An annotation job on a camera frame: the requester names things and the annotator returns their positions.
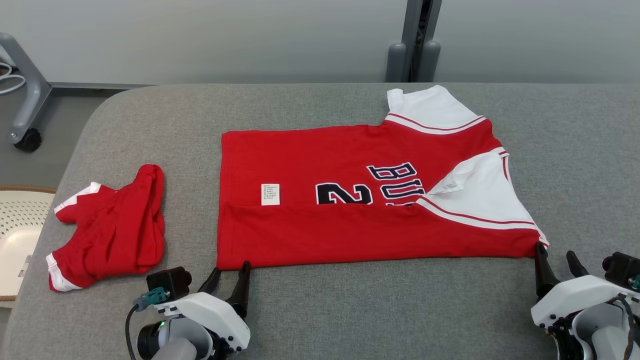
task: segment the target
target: metal stand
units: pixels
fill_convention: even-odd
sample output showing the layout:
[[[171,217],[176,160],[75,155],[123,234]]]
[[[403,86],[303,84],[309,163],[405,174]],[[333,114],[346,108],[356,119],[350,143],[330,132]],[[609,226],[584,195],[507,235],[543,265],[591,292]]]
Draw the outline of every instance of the metal stand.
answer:
[[[407,0],[402,42],[389,47],[385,82],[430,83],[440,44],[433,40],[442,0]]]
[[[22,140],[33,119],[38,115],[38,111],[40,111],[51,92],[51,86],[33,65],[29,56],[22,50],[13,36],[0,33],[0,46],[9,54],[12,62],[20,69],[20,73],[26,80],[27,97],[22,103],[8,134],[9,141],[16,144]]]

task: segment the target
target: caster wheel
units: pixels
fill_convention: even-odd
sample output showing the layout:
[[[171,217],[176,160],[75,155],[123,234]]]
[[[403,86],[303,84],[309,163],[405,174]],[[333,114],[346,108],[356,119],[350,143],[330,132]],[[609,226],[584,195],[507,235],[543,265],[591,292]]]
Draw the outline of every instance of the caster wheel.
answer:
[[[22,140],[20,140],[20,142],[18,143],[15,143],[13,146],[15,146],[16,149],[22,150],[24,152],[34,152],[40,147],[41,143],[42,136],[40,136],[38,129],[28,129],[22,137]]]

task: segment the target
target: black number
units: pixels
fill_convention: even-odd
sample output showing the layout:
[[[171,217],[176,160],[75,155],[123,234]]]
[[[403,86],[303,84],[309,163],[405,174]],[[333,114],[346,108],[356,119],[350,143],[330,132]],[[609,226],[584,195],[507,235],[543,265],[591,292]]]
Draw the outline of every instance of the black number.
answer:
[[[357,184],[353,191],[356,198],[336,183],[324,183],[316,185],[316,201],[318,204],[336,204],[338,200],[345,204],[372,204],[371,190],[367,185]]]

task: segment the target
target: basketball jersey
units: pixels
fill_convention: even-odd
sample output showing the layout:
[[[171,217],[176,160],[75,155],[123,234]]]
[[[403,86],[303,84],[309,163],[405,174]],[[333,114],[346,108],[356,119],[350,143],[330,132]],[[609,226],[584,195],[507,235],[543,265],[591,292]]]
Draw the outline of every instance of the basketball jersey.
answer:
[[[387,94],[377,126],[222,135],[218,268],[532,256],[492,123],[444,87]]]

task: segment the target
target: red stripe trim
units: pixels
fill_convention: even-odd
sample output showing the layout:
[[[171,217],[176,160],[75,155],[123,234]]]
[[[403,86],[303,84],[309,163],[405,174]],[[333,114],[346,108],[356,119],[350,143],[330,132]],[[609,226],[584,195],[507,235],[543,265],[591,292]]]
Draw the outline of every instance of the red stripe trim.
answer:
[[[507,157],[502,158],[502,170],[504,171],[504,178],[509,180],[509,175],[507,175]]]
[[[426,200],[428,203],[430,203],[431,205],[433,205],[433,207],[435,207],[436,209],[442,211],[443,213],[447,213],[449,215],[455,215],[457,217],[463,217],[463,218],[470,218],[473,220],[478,220],[478,221],[484,221],[484,222],[491,222],[494,224],[529,224],[529,225],[535,225],[535,223],[530,222],[530,221],[520,221],[520,220],[513,220],[513,221],[494,221],[494,220],[488,220],[488,219],[484,219],[484,218],[477,218],[477,217],[473,217],[471,215],[465,215],[465,214],[458,214],[458,213],[452,213],[450,211],[447,211],[443,208],[441,208],[440,206],[437,206],[436,204],[433,203],[433,201],[423,197],[424,200]]]
[[[414,123],[414,124],[416,124],[416,125],[418,125],[418,126],[420,126],[420,127],[423,127],[423,128],[425,128],[425,129],[431,129],[431,130],[443,130],[443,131],[448,131],[448,130],[458,130],[458,129],[461,129],[461,128],[463,128],[463,127],[467,126],[467,125],[470,125],[471,123],[473,123],[473,122],[475,122],[475,121],[478,121],[478,120],[480,120],[480,119],[484,119],[484,117],[478,117],[478,118],[476,118],[476,119],[474,119],[474,120],[471,120],[470,122],[467,122],[466,124],[464,124],[464,125],[462,125],[462,126],[452,127],[452,128],[450,128],[450,129],[445,129],[445,128],[442,128],[442,127],[430,127],[430,126],[424,126],[424,125],[422,125],[422,124],[418,123],[417,121],[414,121],[414,120],[412,120],[412,119],[409,119],[408,117],[404,117],[404,116],[402,116],[402,115],[398,115],[398,114],[394,114],[394,113],[389,113],[388,115],[393,116],[393,117],[397,117],[397,118],[400,118],[400,119],[403,119],[403,120],[407,120],[408,122],[412,122],[412,123]]]

